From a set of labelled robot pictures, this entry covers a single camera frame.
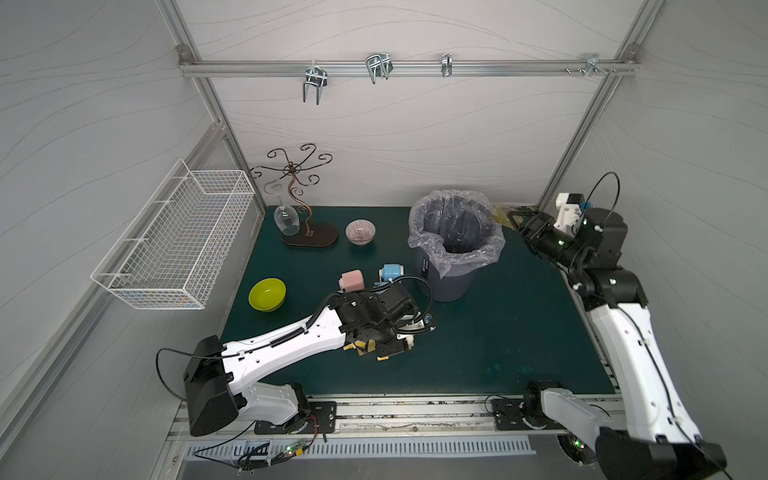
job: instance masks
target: white wire basket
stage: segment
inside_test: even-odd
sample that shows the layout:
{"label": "white wire basket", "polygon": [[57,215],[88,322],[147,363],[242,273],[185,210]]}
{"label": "white wire basket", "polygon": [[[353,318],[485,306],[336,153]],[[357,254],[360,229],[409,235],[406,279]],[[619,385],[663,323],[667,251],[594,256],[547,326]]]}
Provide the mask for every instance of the white wire basket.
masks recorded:
{"label": "white wire basket", "polygon": [[253,195],[242,170],[179,160],[91,278],[135,309],[205,308]]}

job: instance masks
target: aluminum rail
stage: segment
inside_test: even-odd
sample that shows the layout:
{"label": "aluminum rail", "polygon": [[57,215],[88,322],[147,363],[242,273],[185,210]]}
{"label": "aluminum rail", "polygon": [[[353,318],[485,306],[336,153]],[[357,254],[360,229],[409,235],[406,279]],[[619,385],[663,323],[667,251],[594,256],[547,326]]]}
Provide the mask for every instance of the aluminum rail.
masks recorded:
{"label": "aluminum rail", "polygon": [[[637,12],[637,16],[635,16],[627,36],[617,50],[617,57],[627,59],[628,61],[637,58],[637,53],[640,50],[642,41],[645,39],[645,35],[650,30],[651,25],[666,2],[667,0],[645,0]],[[595,122],[598,121],[600,114],[616,91],[620,80],[620,76],[604,78],[598,90],[594,93],[592,102],[589,104],[587,111],[585,111],[584,117],[576,129],[576,133],[574,133],[571,142],[565,148],[558,166],[555,167],[547,186],[544,188],[544,193],[541,194],[538,200],[538,208],[540,210],[551,207],[554,196],[560,191],[560,183],[565,178],[568,168],[571,167],[579,151],[584,146],[589,132],[592,131]]]}
{"label": "aluminum rail", "polygon": [[[324,70],[329,78],[368,77],[364,61],[198,61],[180,65],[184,77],[296,77],[303,78],[307,68]],[[452,61],[452,76],[458,77],[524,77],[577,75],[588,68],[587,60],[543,61]],[[638,63],[600,60],[598,67],[615,75],[634,75]],[[440,61],[397,61],[392,59],[392,77],[441,77]],[[594,76],[606,76],[600,71]]]}

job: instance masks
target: wooden base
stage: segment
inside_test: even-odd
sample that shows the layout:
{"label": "wooden base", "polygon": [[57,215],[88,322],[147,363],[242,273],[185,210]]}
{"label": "wooden base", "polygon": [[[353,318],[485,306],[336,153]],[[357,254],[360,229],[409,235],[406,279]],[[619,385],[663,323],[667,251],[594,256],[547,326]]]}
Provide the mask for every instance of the wooden base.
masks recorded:
{"label": "wooden base", "polygon": [[283,242],[292,247],[330,247],[339,238],[339,231],[332,223],[310,223],[310,231],[306,231],[306,223],[301,222],[299,233],[281,235]]}

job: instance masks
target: bowl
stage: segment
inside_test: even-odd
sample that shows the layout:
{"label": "bowl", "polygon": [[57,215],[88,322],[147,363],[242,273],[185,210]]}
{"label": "bowl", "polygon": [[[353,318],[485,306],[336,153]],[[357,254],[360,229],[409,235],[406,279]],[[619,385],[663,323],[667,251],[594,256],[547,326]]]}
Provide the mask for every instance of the bowl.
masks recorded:
{"label": "bowl", "polygon": [[376,227],[368,220],[354,220],[346,226],[344,230],[346,237],[355,245],[366,245],[371,243],[373,236],[376,235]]}
{"label": "bowl", "polygon": [[278,278],[265,278],[248,293],[248,303],[260,312],[274,312],[286,299],[286,284]]}

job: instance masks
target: blue object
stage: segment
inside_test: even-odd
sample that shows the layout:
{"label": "blue object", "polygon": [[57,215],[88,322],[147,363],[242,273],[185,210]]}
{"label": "blue object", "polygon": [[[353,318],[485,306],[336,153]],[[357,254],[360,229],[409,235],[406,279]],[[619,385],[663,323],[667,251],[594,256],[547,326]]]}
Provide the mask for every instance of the blue object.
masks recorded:
{"label": "blue object", "polygon": [[389,282],[401,276],[404,271],[405,268],[399,263],[384,263],[382,269],[379,270],[379,280]]}

